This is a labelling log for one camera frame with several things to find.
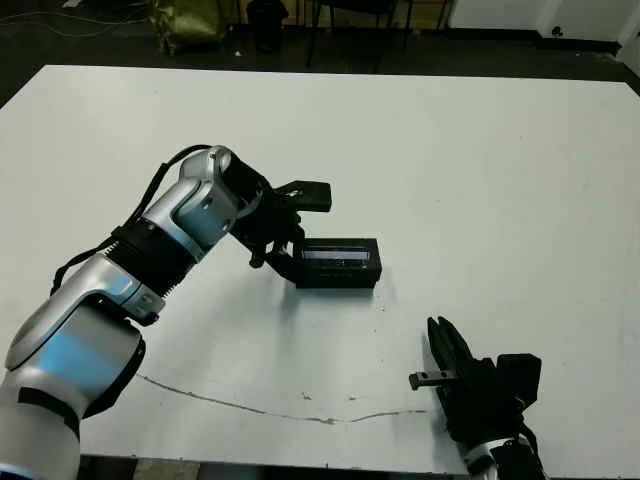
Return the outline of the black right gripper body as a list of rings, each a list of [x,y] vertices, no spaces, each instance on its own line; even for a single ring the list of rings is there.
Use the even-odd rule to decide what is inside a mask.
[[[457,443],[486,443],[521,433],[523,415],[498,368],[489,358],[464,361],[453,370],[415,372],[411,389],[434,387]]]

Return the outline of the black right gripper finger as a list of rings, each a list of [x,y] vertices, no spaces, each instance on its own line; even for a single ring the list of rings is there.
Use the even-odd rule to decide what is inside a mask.
[[[427,334],[430,350],[440,370],[455,369],[455,352],[450,335],[450,323],[444,317],[429,317]]]
[[[457,328],[453,325],[453,323],[450,321],[449,323],[450,323],[451,340],[452,340],[453,349],[455,352],[455,369],[454,370],[456,370],[457,365],[460,362],[471,360],[473,356],[466,340],[463,338],[463,336],[460,334]]]

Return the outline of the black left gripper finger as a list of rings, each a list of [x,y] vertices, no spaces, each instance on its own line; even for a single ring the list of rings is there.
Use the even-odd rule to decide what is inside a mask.
[[[292,256],[284,247],[269,251],[267,253],[267,264],[280,277],[294,286],[298,285],[300,275],[298,259]]]

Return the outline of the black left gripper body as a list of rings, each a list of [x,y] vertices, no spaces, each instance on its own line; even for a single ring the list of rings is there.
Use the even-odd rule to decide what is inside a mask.
[[[249,265],[261,268],[267,253],[304,239],[301,218],[293,201],[278,190],[266,192],[257,207],[235,221],[231,234],[251,253]]]

